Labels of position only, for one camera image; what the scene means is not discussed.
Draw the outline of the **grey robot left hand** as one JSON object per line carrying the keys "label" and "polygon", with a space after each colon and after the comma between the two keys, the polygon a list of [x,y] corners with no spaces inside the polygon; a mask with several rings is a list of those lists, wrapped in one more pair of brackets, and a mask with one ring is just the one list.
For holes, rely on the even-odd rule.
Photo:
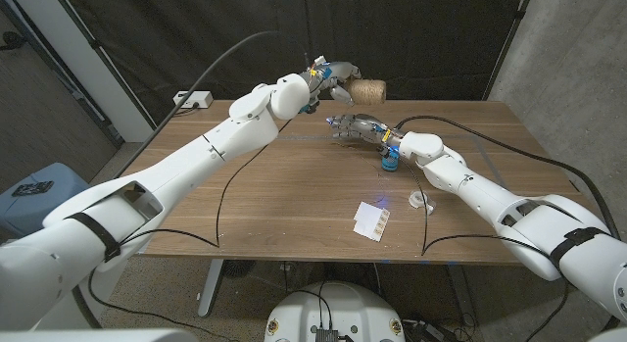
{"label": "grey robot left hand", "polygon": [[323,55],[314,59],[300,77],[308,84],[310,99],[301,108],[300,114],[313,114],[319,105],[318,95],[322,90],[328,89],[331,97],[349,106],[355,104],[354,98],[343,87],[349,79],[361,78],[360,69],[349,62],[327,62]]}

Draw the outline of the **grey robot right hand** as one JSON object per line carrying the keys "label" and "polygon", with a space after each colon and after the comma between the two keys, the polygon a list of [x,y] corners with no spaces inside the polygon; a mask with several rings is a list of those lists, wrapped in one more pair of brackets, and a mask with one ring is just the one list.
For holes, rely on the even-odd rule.
{"label": "grey robot right hand", "polygon": [[366,114],[333,116],[326,121],[332,129],[334,138],[368,142],[375,145],[381,154],[386,154],[393,146],[399,146],[406,135],[404,131],[392,128]]}

